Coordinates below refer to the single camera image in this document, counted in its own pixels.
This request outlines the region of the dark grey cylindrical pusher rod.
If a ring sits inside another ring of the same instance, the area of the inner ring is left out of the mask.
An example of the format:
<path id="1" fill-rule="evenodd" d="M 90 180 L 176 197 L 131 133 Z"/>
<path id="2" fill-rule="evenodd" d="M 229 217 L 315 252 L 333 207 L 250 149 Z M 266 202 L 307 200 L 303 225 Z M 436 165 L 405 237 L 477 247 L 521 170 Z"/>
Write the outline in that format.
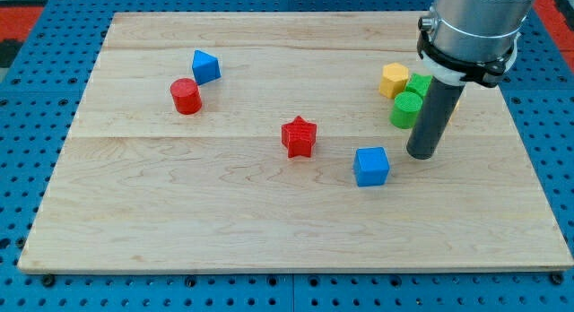
<path id="1" fill-rule="evenodd" d="M 432 78 L 406 150 L 415 159 L 432 157 L 446 129 L 464 86 L 449 85 Z"/>

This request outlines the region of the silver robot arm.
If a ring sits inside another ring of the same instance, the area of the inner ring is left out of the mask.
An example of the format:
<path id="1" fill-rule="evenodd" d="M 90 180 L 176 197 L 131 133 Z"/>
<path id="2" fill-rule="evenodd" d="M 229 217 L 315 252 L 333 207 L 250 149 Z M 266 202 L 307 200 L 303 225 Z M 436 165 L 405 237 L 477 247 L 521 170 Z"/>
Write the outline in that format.
<path id="1" fill-rule="evenodd" d="M 499 85 L 517 59 L 519 32 L 534 1 L 433 1 L 418 21 L 417 53 L 432 78 L 406 145 L 412 157 L 434 154 L 467 83 Z"/>

